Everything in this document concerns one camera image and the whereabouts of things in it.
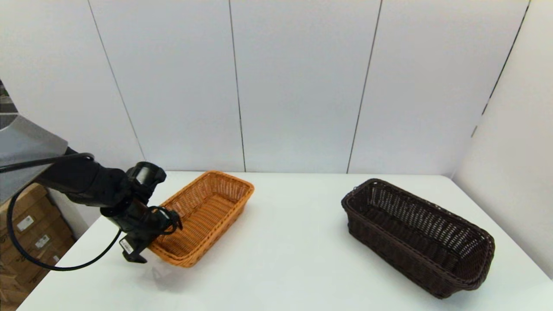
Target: white table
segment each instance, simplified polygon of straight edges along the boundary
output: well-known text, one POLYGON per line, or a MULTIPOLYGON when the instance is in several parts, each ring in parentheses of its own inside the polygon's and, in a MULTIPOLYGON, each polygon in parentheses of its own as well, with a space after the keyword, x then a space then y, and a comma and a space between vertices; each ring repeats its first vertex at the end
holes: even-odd
MULTIPOLYGON (((160 204, 200 175, 169 172, 160 204)), ((255 185, 246 210, 193 268, 115 245, 94 265, 50 272, 19 310, 553 310, 553 282, 462 190, 441 176, 233 173, 255 185), (349 235, 341 199, 377 177, 466 218, 495 238, 480 289, 438 300, 349 235)), ((117 228, 99 219, 59 262, 100 253, 117 228)))

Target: basket rim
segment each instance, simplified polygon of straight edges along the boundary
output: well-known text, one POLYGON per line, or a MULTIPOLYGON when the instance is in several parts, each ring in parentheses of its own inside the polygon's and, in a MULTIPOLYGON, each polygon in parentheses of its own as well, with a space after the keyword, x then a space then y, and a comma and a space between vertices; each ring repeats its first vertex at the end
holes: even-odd
POLYGON ((170 203, 172 200, 174 200, 177 196, 179 196, 181 193, 183 193, 184 191, 186 191, 187 189, 195 186, 195 184, 205 178, 207 178, 209 175, 218 175, 218 176, 222 176, 222 177, 225 177, 225 178, 230 178, 230 179, 233 179, 234 181, 236 182, 240 182, 242 184, 245 184, 249 189, 248 191, 242 196, 242 198, 240 200, 238 200, 233 206, 232 206, 232 209, 227 213, 227 215, 225 215, 225 217, 223 217, 218 223, 217 225, 215 225, 215 227, 213 227, 213 229, 210 231, 210 233, 202 240, 201 243, 199 243, 196 247, 194 247, 188 254, 184 255, 184 256, 176 256, 174 255, 173 253, 170 253, 168 252, 166 249, 162 248, 160 245, 158 245, 158 243, 151 243, 150 244, 150 247, 154 248, 156 251, 159 251, 161 253, 163 253, 163 255, 173 259, 174 261, 178 261, 178 262, 185 262, 187 260, 189 260, 190 258, 193 258, 194 256, 196 256, 196 253, 201 250, 204 245, 210 240, 210 238, 213 236, 213 234, 215 232, 217 232, 217 230, 223 225, 226 223, 226 221, 232 217, 240 208, 240 206, 244 205, 246 203, 247 200, 249 200, 250 196, 252 196, 254 190, 255 190, 255 187, 253 186, 252 183, 250 182, 247 182, 243 179, 240 179, 238 177, 235 177, 235 176, 232 176, 232 175, 229 175, 229 174, 226 174, 224 172, 221 172, 221 171, 218 171, 218 170, 208 170, 206 172, 204 172, 203 174, 201 174, 200 176, 198 176, 196 179, 194 179, 193 181, 191 181, 190 183, 188 183, 188 185, 184 186, 182 189, 180 189, 179 191, 177 191, 175 194, 173 194, 170 198, 166 199, 163 203, 160 204, 160 206, 165 206, 166 204, 170 203))
POLYGON ((387 239, 391 240, 394 244, 396 245, 399 245, 401 247, 405 247, 408 249, 409 252, 411 252, 415 257, 417 257, 417 259, 419 259, 420 262, 422 262, 426 267, 428 267, 429 269, 431 269, 434 273, 437 273, 439 274, 440 276, 444 277, 445 279, 447 279, 448 281, 462 287, 463 289, 470 289, 470 288, 473 288, 473 287, 478 287, 482 282, 483 280, 485 279, 486 275, 487 275, 487 271, 485 271, 485 267, 489 266, 489 263, 490 261, 492 260, 493 258, 493 251, 495 249, 494 247, 494 238, 484 229, 476 226, 475 224, 469 222, 468 220, 432 203, 432 202, 429 202, 419 196, 416 196, 414 195, 413 193, 410 193, 404 189, 401 189, 391 183, 388 183, 386 182, 385 180, 381 180, 381 179, 378 179, 378 178, 372 178, 372 179, 369 179, 367 180, 366 182, 364 182, 363 184, 361 184, 360 186, 357 186, 355 187, 352 191, 350 191, 343 199, 342 199, 342 207, 345 209, 346 213, 347 214, 351 214, 353 216, 355 216, 358 220, 360 220, 361 222, 363 222, 365 225, 367 226, 371 226, 373 228, 375 228, 380 234, 384 235, 387 239), (362 189, 364 188, 367 188, 369 186, 369 184, 372 184, 372 183, 382 183, 386 186, 390 186, 392 188, 394 188, 395 190, 398 190, 406 195, 408 195, 409 197, 411 197, 412 199, 415 199, 425 205, 427 205, 428 207, 428 210, 432 211, 432 212, 435 212, 437 214, 440 214, 440 216, 443 216, 443 217, 446 217, 446 218, 449 218, 451 220, 455 220, 457 222, 461 222, 462 225, 464 226, 467 226, 477 232, 479 232, 480 234, 482 234, 482 236, 484 237, 485 241, 487 242, 486 243, 486 248, 487 248, 487 251, 486 251, 486 260, 482 262, 481 266, 480 266, 480 269, 479 269, 479 272, 478 272, 478 275, 475 277, 475 278, 471 278, 471 279, 464 279, 464 278, 460 278, 458 276, 456 276, 455 274, 451 273, 450 271, 448 270, 445 270, 442 266, 434 263, 432 260, 429 260, 427 256, 425 256, 423 253, 421 253, 420 251, 414 249, 413 247, 411 247, 410 245, 408 245, 407 243, 405 243, 403 240, 395 237, 394 235, 390 234, 387 230, 383 229, 382 227, 380 227, 378 224, 376 224, 375 222, 372 222, 371 220, 367 219, 366 217, 364 217, 361 213, 357 212, 353 207, 350 206, 349 204, 349 200, 353 198, 353 196, 355 194, 357 194, 359 191, 361 191, 362 189))

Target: box label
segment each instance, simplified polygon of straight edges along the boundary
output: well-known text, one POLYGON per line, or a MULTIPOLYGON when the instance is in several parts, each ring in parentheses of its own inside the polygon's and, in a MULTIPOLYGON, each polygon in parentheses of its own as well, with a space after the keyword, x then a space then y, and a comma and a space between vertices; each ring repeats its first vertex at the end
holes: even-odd
POLYGON ((131 254, 134 251, 133 247, 125 239, 120 240, 119 244, 121 244, 121 246, 123 246, 123 249, 125 249, 127 254, 131 254))
POLYGON ((22 232, 33 223, 34 223, 34 219, 29 215, 17 224, 17 229, 19 229, 19 232, 22 232))
POLYGON ((35 246, 38 248, 38 249, 41 249, 44 247, 44 245, 46 245, 46 243, 48 243, 48 241, 50 241, 50 237, 45 234, 43 237, 41 237, 36 243, 35 243, 35 246))

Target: black cable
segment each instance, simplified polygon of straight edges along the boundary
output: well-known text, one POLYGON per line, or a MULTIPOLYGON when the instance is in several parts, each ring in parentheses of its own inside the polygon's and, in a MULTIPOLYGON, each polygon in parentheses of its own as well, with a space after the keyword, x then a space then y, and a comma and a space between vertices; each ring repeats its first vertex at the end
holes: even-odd
POLYGON ((73 266, 73 267, 56 267, 56 266, 51 266, 51 265, 48 265, 44 262, 41 262, 40 260, 38 260, 38 259, 34 258, 33 256, 29 255, 29 253, 27 253, 27 251, 25 251, 25 249, 21 246, 21 244, 19 244, 19 241, 17 241, 17 239, 15 237, 15 232, 13 230, 13 220, 12 220, 13 208, 15 207, 15 202, 17 201, 17 197, 21 194, 21 192, 23 192, 23 190, 25 188, 27 188, 27 186, 25 186, 21 191, 17 192, 12 197, 12 200, 9 202, 8 211, 7 211, 7 215, 6 215, 6 218, 7 218, 6 223, 7 223, 7 227, 8 227, 8 235, 9 235, 9 238, 12 240, 13 246, 21 253, 21 255, 23 255, 23 257, 25 257, 25 259, 27 259, 31 263, 33 263, 37 266, 40 266, 42 268, 55 270, 55 271, 73 271, 73 270, 81 269, 81 268, 84 268, 84 267, 88 267, 91 264, 98 261, 100 258, 102 258, 110 250, 110 248, 115 244, 115 242, 117 242, 117 239, 119 238, 119 235, 121 235, 121 230, 119 230, 117 232, 117 235, 113 239, 113 241, 111 241, 111 243, 108 245, 108 247, 102 253, 100 253, 100 255, 98 255, 96 258, 92 259, 89 262, 83 263, 82 265, 73 266))
MULTIPOLYGON (((4 165, 4 166, 0 167, 0 173, 6 173, 6 172, 11 172, 13 170, 18 170, 18 169, 24 169, 24 168, 29 168, 29 167, 36 167, 36 166, 41 166, 41 165, 46 165, 46 164, 57 163, 57 162, 62 162, 62 161, 71 160, 71 159, 75 159, 75 158, 90 158, 91 160, 94 160, 94 155, 91 154, 91 153, 75 153, 75 154, 61 155, 59 157, 53 157, 53 158, 46 158, 46 159, 33 160, 33 161, 27 161, 27 162, 21 162, 21 163, 14 163, 14 164, 4 165)), ((92 259, 91 261, 88 261, 86 263, 83 263, 82 265, 73 266, 73 267, 51 266, 51 265, 48 265, 48 264, 46 264, 44 262, 41 262, 40 260, 34 258, 29 253, 27 253, 27 251, 23 248, 23 246, 21 246, 21 244, 19 244, 19 241, 17 241, 17 238, 15 237, 15 232, 13 230, 13 219, 12 219, 13 218, 13 209, 15 207, 15 202, 17 201, 17 197, 28 186, 29 185, 23 187, 23 189, 21 189, 19 192, 17 192, 12 197, 11 201, 9 202, 8 211, 6 213, 6 218, 7 218, 6 223, 7 223, 7 227, 8 227, 8 235, 9 235, 10 240, 12 240, 13 246, 21 253, 21 255, 23 255, 23 257, 25 257, 25 259, 27 259, 31 263, 33 263, 33 264, 35 264, 39 267, 50 269, 50 270, 55 270, 55 271, 73 271, 73 270, 77 270, 77 269, 82 269, 84 267, 90 266, 91 264, 95 263, 100 258, 102 258, 111 249, 111 247, 117 242, 117 239, 119 238, 119 236, 121 235, 121 232, 122 232, 121 229, 119 229, 119 231, 117 232, 117 235, 115 236, 113 241, 111 241, 111 243, 108 245, 108 247, 103 252, 101 252, 100 255, 96 256, 96 258, 92 259)))
POLYGON ((46 158, 46 159, 39 159, 39 160, 33 160, 33 161, 27 161, 27 162, 20 162, 20 163, 14 163, 9 165, 4 165, 0 167, 0 174, 11 172, 13 170, 18 169, 24 169, 29 167, 37 167, 41 165, 46 164, 52 164, 57 163, 61 161, 71 160, 75 158, 90 158, 91 160, 94 160, 94 155, 92 153, 74 153, 74 154, 68 154, 68 155, 61 155, 59 157, 53 157, 53 158, 46 158))

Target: dark brown wicker basket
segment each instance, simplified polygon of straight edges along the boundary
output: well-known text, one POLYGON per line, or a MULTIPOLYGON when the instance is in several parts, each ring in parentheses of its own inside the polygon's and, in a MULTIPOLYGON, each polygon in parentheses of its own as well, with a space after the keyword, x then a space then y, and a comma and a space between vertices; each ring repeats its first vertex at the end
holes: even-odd
POLYGON ((342 206, 351 235, 432 295, 486 279, 493 237, 465 219, 380 179, 356 187, 342 206))

